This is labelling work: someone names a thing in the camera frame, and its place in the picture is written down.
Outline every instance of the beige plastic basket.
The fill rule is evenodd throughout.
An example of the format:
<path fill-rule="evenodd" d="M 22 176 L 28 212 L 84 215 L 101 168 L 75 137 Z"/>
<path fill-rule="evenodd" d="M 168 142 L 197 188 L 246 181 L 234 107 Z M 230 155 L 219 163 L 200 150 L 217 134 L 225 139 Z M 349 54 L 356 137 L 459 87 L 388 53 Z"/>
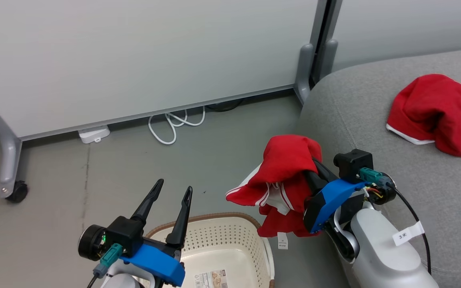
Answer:
<path fill-rule="evenodd" d="M 152 229 L 147 238 L 164 242 L 174 222 Z M 182 288 L 273 288 L 275 266 L 260 224 L 244 213 L 191 217 L 182 250 Z"/>

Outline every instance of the gray fabric cushion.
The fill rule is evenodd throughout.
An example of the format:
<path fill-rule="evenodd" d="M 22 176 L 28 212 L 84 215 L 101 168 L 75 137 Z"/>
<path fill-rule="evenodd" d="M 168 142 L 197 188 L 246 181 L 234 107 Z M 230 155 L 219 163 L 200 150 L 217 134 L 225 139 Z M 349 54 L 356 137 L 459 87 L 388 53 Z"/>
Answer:
<path fill-rule="evenodd" d="M 461 287 L 461 158 L 434 144 L 416 146 L 385 128 L 392 100 L 415 78 L 441 73 L 461 83 L 461 51 L 386 60 L 340 70 L 322 79 L 303 107 L 296 133 L 336 153 L 373 153 L 375 169 L 390 174 L 418 213 L 430 243 L 433 277 L 441 288 Z M 414 224 L 401 200 L 382 207 L 398 229 Z M 411 240 L 426 263 L 421 237 Z"/>

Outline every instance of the white cable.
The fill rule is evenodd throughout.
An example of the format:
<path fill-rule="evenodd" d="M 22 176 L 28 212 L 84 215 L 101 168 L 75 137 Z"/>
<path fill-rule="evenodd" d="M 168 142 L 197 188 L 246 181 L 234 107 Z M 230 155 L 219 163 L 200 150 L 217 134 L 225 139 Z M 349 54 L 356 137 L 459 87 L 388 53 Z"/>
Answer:
<path fill-rule="evenodd" d="M 160 143 L 162 144 L 165 144 L 165 145 L 172 145 L 175 143 L 175 141 L 177 140 L 177 133 L 175 132 L 175 128 L 176 127 L 181 127 L 183 126 L 184 124 L 186 125 L 189 125 L 189 126 L 199 126 L 200 124 L 202 124 L 204 122 L 204 119 L 205 119 L 205 107 L 202 106 L 202 119 L 200 120 L 200 122 L 198 123 L 191 123 L 191 122 L 188 122 L 187 119 L 188 119 L 188 112 L 186 111 L 186 109 L 184 110 L 184 119 L 181 119 L 175 115 L 173 115 L 172 113 L 165 113 L 164 114 L 165 117 L 166 117 L 166 120 L 168 121 L 168 124 L 170 125 L 170 128 L 172 128 L 172 133 L 174 133 L 174 139 L 172 139 L 172 141 L 170 142 L 166 142 L 166 141 L 163 141 L 161 140 L 161 138 L 159 138 L 159 136 L 154 132 L 154 130 L 152 129 L 152 125 L 150 124 L 150 121 L 152 120 L 152 117 L 154 116 L 151 116 L 148 118 L 148 129 L 150 130 L 150 132 L 152 133 L 152 136 L 154 136 L 156 138 L 156 140 L 158 140 Z M 172 120 L 170 119 L 170 116 L 171 117 L 174 117 L 176 120 L 178 120 L 180 123 L 179 124 L 174 124 L 172 122 Z"/>

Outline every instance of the red garment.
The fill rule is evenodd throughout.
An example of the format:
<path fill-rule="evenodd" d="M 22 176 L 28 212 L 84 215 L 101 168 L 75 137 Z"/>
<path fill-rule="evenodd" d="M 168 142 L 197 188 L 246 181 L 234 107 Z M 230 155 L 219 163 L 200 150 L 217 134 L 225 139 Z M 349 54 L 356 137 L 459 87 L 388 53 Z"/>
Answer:
<path fill-rule="evenodd" d="M 267 215 L 258 229 L 261 237 L 277 232 L 313 236 L 303 225 L 304 200 L 311 195 L 302 171 L 317 172 L 313 157 L 321 161 L 317 142 L 298 135 L 275 136 L 267 144 L 262 164 L 240 186 L 227 192 L 225 199 L 243 206 L 259 206 Z"/>
<path fill-rule="evenodd" d="M 396 96 L 387 129 L 461 157 L 461 84 L 439 74 L 417 78 Z"/>

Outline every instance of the black wheel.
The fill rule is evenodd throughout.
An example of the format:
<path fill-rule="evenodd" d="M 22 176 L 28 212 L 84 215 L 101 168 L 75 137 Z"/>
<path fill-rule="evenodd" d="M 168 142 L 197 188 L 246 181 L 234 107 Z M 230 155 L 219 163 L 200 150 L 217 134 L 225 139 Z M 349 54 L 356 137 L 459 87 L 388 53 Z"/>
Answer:
<path fill-rule="evenodd" d="M 24 181 L 20 180 L 15 182 L 15 185 L 13 186 L 13 193 L 5 199 L 11 203 L 20 203 L 27 195 L 28 185 L 24 183 Z"/>

